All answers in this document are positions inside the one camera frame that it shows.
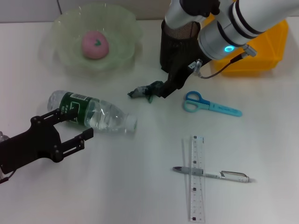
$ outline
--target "pink ball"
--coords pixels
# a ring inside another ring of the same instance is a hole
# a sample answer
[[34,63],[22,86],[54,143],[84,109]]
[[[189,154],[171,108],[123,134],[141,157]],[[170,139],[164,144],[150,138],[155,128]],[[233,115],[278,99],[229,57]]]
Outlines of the pink ball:
[[100,59],[109,53],[109,43],[99,31],[88,31],[82,40],[82,52],[85,57]]

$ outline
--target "glass bowl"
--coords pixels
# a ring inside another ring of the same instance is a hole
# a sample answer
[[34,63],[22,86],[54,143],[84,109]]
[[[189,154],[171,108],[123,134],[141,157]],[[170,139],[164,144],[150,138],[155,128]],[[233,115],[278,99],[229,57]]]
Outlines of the glass bowl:
[[[82,54],[82,37],[87,31],[100,31],[109,42],[106,57],[94,60]],[[135,53],[142,31],[135,15],[118,5],[91,3],[63,13],[51,29],[60,61],[71,68],[103,71],[118,67]]]

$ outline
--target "yellow container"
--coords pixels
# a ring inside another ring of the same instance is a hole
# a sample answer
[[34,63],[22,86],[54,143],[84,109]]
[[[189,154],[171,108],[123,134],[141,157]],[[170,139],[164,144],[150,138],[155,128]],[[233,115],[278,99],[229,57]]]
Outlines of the yellow container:
[[[205,25],[213,20],[213,16],[205,20]],[[257,38],[248,42],[257,51],[257,56],[246,57],[230,66],[222,74],[225,76],[258,76],[260,71],[271,70],[276,67],[277,63],[283,59],[285,43],[288,34],[288,24],[284,20],[267,30]],[[238,54],[244,52],[242,48],[237,49],[227,57],[212,61],[215,70],[219,71],[230,60]]]

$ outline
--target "table surface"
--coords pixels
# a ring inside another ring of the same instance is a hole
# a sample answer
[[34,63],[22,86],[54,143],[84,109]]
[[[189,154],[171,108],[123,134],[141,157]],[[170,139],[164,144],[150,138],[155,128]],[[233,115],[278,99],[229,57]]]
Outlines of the table surface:
[[[161,21],[140,21],[144,36],[131,63],[98,78],[69,75],[47,63],[51,23],[0,24],[0,130],[12,137],[46,113],[55,90],[107,100],[138,117],[134,136],[96,134],[61,163],[35,161],[0,185],[1,224],[188,223],[182,138],[201,135],[208,171],[243,172],[256,183],[206,179],[207,224],[294,224],[299,202],[299,18],[289,18],[284,60],[260,78],[190,76],[167,99],[131,100],[127,92],[156,80]],[[211,74],[209,65],[202,69]],[[212,102],[243,111],[241,118],[182,109],[200,91]],[[63,141],[83,128],[58,124]]]

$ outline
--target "clear plastic ruler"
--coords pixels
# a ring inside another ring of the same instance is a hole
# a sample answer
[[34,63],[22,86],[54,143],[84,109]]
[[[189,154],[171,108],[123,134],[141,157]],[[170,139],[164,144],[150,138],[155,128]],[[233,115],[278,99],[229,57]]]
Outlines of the clear plastic ruler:
[[204,169],[204,138],[198,136],[191,137],[190,153],[190,221],[196,223],[205,223],[205,178],[192,175],[192,169]]

